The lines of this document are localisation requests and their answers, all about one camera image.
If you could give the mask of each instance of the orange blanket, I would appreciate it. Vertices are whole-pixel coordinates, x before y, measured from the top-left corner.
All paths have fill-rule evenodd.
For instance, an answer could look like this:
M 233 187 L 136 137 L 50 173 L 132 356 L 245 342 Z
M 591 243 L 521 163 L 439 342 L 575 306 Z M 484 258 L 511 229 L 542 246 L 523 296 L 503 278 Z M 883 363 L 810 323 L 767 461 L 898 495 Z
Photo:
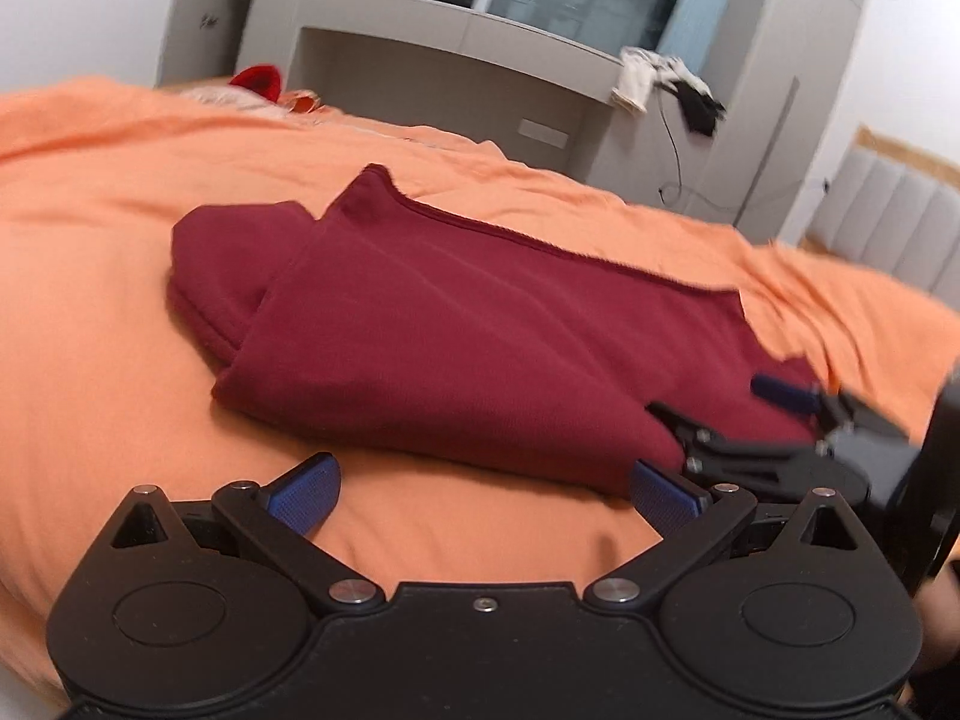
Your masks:
M 208 497 L 319 448 L 211 402 L 213 372 L 164 303 L 171 226 L 204 203 L 296 199 L 320 215 L 370 162 L 453 213 L 738 288 L 772 354 L 805 354 L 915 437 L 960 354 L 960 316 L 884 275 L 627 206 L 488 143 L 336 112 L 264 121 L 96 79 L 0 98 L 0 659 L 29 680 L 55 683 L 40 621 L 128 488 Z M 344 491 L 316 541 L 388 589 L 584 584 L 656 541 L 587 490 L 328 448 Z

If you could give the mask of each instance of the blue gripper pad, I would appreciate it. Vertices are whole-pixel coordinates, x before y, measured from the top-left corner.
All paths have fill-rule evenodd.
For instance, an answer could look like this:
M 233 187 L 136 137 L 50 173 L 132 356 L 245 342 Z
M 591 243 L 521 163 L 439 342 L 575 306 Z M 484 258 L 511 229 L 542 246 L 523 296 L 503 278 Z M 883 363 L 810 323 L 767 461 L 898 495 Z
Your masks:
M 814 415 L 820 410 L 819 389 L 805 389 L 765 373 L 751 379 L 750 392 L 791 413 Z
M 304 460 L 259 493 L 261 506 L 301 536 L 327 519 L 339 498 L 340 464 L 328 452 Z
M 699 490 L 696 495 L 687 488 Z M 696 519 L 707 507 L 709 495 L 682 477 L 660 471 L 637 461 L 630 474 L 630 500 L 664 538 L 668 538 L 683 525 Z

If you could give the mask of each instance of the maroon garment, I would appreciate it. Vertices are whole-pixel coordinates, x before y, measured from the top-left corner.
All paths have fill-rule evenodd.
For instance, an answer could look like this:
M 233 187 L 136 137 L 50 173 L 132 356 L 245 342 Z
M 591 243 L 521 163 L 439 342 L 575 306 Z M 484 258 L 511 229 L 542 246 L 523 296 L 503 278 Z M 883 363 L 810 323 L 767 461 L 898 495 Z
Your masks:
M 661 400 L 735 439 L 810 440 L 752 396 L 736 292 L 559 250 L 402 196 L 371 166 L 320 220 L 294 202 L 203 207 L 173 232 L 170 298 L 223 363 L 214 397 L 298 433 L 625 496 L 683 454 Z

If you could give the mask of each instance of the maroon sweatshirt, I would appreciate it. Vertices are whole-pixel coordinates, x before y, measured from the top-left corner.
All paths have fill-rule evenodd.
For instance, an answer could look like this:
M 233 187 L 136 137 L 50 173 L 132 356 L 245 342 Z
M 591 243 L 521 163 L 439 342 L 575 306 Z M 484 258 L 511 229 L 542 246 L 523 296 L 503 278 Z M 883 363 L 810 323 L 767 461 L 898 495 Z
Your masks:
M 202 207 L 173 231 L 169 295 L 222 363 L 213 396 L 277 427 L 626 496 L 683 453 L 661 400 L 733 439 L 811 440 L 750 393 L 812 385 L 757 342 L 736 292 L 559 250 L 402 196 L 367 167 L 301 205 Z

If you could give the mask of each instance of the gray upholstered headboard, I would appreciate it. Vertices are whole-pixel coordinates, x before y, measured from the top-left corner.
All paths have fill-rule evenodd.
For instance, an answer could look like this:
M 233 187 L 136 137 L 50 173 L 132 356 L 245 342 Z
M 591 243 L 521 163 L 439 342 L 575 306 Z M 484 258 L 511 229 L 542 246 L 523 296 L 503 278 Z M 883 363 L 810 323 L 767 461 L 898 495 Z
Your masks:
M 960 310 L 958 187 L 957 167 L 861 130 L 808 239 Z

